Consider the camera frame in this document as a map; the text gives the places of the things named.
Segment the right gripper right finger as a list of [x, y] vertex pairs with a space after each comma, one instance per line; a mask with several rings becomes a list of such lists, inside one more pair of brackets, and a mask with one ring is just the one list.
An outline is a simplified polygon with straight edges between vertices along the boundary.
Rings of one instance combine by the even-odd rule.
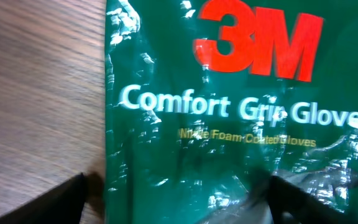
[[358, 219], [322, 204], [310, 194], [277, 176], [269, 178], [267, 201], [274, 223], [289, 223], [284, 219], [284, 214], [289, 213], [293, 219], [292, 223], [358, 224]]

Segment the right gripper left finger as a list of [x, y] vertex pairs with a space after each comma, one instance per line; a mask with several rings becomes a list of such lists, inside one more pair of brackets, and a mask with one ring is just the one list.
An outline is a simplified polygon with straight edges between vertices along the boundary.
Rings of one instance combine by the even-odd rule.
[[0, 217], [0, 224], [79, 224], [86, 202], [86, 177], [78, 174]]

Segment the green 3M gloves packet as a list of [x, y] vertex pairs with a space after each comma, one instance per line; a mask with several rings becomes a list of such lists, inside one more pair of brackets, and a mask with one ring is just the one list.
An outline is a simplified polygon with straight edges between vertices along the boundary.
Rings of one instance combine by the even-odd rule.
[[358, 223], [358, 1], [108, 1], [106, 223]]

